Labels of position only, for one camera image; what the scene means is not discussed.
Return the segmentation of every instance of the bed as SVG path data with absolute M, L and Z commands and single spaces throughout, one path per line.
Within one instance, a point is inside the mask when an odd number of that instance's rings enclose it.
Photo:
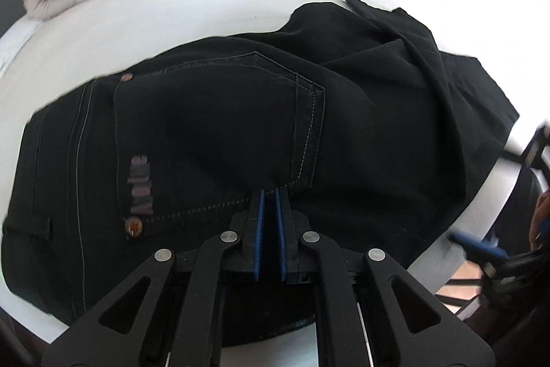
M 4 216 L 7 210 L 21 135 L 35 110 L 92 77 L 122 71 L 182 43 L 211 35 L 274 31 L 300 5 L 326 1 L 345 6 L 343 0 L 89 0 L 32 32 L 25 27 L 12 28 L 6 34 L 12 43 L 11 52 L 14 42 L 22 44 L 0 78 L 0 213 Z M 398 6 L 392 0 L 364 1 L 386 10 Z M 439 33 L 435 38 L 440 50 L 464 52 L 453 47 L 452 33 Z M 6 49 L 0 42 L 0 60 Z M 492 75 L 502 70 L 486 63 L 495 49 L 485 51 L 487 58 L 475 56 L 480 57 L 487 72 Z M 531 110 L 528 101 L 515 106 L 522 118 L 512 131 L 509 145 L 518 149 L 527 144 L 544 114 Z M 499 161 L 454 226 L 483 237 L 510 195 L 518 173 L 519 167 Z M 442 235 L 409 271 L 435 292 L 463 261 L 461 251 Z M 2 276 L 0 306 L 47 342 L 66 329 L 53 316 L 14 296 Z M 315 328 L 306 327 L 251 347 L 225 349 L 222 360 L 224 367 L 243 363 L 250 367 L 317 365 Z

